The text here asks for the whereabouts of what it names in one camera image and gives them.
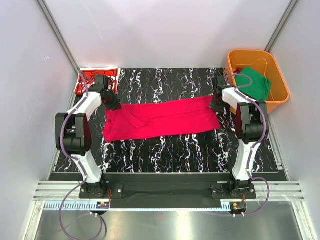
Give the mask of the crimson red polo shirt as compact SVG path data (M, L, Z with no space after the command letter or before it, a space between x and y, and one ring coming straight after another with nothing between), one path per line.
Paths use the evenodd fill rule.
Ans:
M142 140L218 130L220 123L210 108L211 101L211 96L203 96L107 109L104 139L106 142Z

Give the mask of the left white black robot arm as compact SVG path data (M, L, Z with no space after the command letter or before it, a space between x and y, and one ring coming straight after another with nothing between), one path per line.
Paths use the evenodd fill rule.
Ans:
M121 108L121 101L113 91L112 81L115 77L97 75L94 83L88 86L85 75L79 75L85 93L75 106L55 116L55 143L56 148L76 164L85 184L100 184L102 170L91 152L89 120L100 106L104 105L107 110L114 111Z

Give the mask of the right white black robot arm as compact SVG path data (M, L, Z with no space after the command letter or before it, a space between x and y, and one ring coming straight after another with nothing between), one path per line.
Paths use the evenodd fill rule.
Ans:
M258 101L240 91L242 88L228 84L224 76L217 76L212 81L213 97L210 108L223 111L227 108L236 110L235 134L238 139L238 151L230 178L222 188L231 198L242 198L253 193L253 164L261 142L269 133L267 103Z

